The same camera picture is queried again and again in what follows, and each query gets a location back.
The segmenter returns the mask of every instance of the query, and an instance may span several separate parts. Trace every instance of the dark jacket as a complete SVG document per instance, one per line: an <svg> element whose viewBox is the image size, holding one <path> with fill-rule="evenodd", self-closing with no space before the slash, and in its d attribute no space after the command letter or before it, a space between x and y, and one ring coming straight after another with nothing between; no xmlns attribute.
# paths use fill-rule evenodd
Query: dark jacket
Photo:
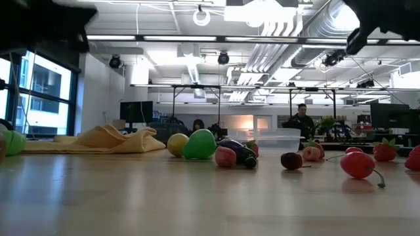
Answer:
<svg viewBox="0 0 420 236"><path fill-rule="evenodd" d="M314 135L315 133L315 125L312 118L305 115L304 117L299 117L299 114L292 116L289 121L287 122L286 128L298 128L301 130L301 136L305 137L306 139L310 138L310 135Z"/></svg>

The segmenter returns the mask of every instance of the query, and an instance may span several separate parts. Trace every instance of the clear plastic container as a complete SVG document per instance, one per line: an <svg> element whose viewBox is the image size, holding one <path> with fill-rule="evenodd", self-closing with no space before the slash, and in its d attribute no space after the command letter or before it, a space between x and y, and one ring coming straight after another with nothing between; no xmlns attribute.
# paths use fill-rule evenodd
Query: clear plastic container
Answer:
<svg viewBox="0 0 420 236"><path fill-rule="evenodd" d="M301 130L295 128L277 129L228 129L228 138L238 142L256 140L260 148L281 149L282 153L299 149Z"/></svg>

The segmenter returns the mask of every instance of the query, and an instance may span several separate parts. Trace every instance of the wooden table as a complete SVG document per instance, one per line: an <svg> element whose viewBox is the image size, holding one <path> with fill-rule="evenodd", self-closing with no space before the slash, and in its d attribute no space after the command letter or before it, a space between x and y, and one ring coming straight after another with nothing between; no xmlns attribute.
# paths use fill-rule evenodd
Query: wooden table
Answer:
<svg viewBox="0 0 420 236"><path fill-rule="evenodd" d="M334 156L339 152L327 152ZM257 170L143 155L23 155L0 169L0 235L418 235L420 174L395 163L352 180L339 160Z"/></svg>

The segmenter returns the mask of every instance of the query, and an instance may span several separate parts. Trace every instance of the man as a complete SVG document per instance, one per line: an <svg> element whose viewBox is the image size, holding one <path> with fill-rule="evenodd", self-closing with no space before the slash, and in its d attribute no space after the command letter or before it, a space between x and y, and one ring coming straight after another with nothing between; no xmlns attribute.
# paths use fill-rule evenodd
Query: man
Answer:
<svg viewBox="0 0 420 236"><path fill-rule="evenodd" d="M309 139L315 133L314 121L306 115L305 104L299 104L297 107L296 115L292 116L288 123L290 123L290 128L299 128L301 130L301 136Z"/></svg>

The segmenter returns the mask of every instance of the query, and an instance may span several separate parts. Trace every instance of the woman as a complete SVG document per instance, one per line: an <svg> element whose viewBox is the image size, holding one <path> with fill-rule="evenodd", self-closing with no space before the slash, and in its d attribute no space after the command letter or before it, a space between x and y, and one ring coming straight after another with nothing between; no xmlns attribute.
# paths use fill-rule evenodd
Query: woman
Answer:
<svg viewBox="0 0 420 236"><path fill-rule="evenodd" d="M192 132L204 128L204 122L201 119L196 119L192 125Z"/></svg>

